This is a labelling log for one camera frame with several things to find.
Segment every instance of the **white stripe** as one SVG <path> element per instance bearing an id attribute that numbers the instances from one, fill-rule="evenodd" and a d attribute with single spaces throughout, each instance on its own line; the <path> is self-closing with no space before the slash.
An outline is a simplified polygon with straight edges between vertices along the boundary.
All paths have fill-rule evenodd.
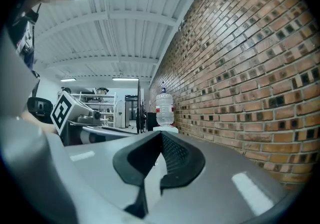
<path id="1" fill-rule="evenodd" d="M 263 214 L 274 206 L 270 198 L 253 183 L 246 173 L 234 175 L 232 181 L 255 216 Z"/>
<path id="2" fill-rule="evenodd" d="M 95 155 L 95 153 L 93 151 L 88 151 L 88 152 L 81 153 L 81 154 L 78 154 L 78 155 L 70 156 L 70 159 L 75 162 L 75 161 L 83 160 L 83 159 L 86 159 L 86 158 L 91 158 L 94 155 Z"/>

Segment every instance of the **brick wall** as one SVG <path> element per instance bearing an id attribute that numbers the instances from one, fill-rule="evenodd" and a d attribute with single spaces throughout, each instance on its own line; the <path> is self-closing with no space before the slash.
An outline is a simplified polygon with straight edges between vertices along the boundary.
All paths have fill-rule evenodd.
<path id="1" fill-rule="evenodd" d="M 179 132 L 233 147 L 294 188 L 320 153 L 320 34 L 304 0 L 195 0 L 150 87 Z"/>

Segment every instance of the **white ceiling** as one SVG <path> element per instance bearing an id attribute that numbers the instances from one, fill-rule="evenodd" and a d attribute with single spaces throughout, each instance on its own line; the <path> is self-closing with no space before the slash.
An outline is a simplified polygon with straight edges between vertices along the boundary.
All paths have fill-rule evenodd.
<path id="1" fill-rule="evenodd" d="M 77 0 L 43 4 L 35 26 L 36 69 L 82 87 L 148 87 L 193 0 Z"/>

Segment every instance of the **ceiling light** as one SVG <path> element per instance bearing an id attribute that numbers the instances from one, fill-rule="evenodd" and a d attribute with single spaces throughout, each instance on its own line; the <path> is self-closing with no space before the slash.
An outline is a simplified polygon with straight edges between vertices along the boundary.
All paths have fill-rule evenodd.
<path id="1" fill-rule="evenodd" d="M 64 78 L 61 80 L 61 82 L 69 82 L 69 81 L 75 81 L 75 78 Z"/>
<path id="2" fill-rule="evenodd" d="M 138 81 L 138 78 L 112 78 L 114 81 Z"/>

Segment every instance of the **plastic water bottle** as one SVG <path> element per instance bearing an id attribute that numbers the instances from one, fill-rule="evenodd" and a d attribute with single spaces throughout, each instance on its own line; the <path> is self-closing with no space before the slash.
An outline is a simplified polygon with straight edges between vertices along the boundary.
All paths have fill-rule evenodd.
<path id="1" fill-rule="evenodd" d="M 174 118 L 174 102 L 172 96 L 166 93 L 165 83 L 161 83 L 161 94 L 155 98 L 156 120 L 161 126 L 171 125 Z"/>

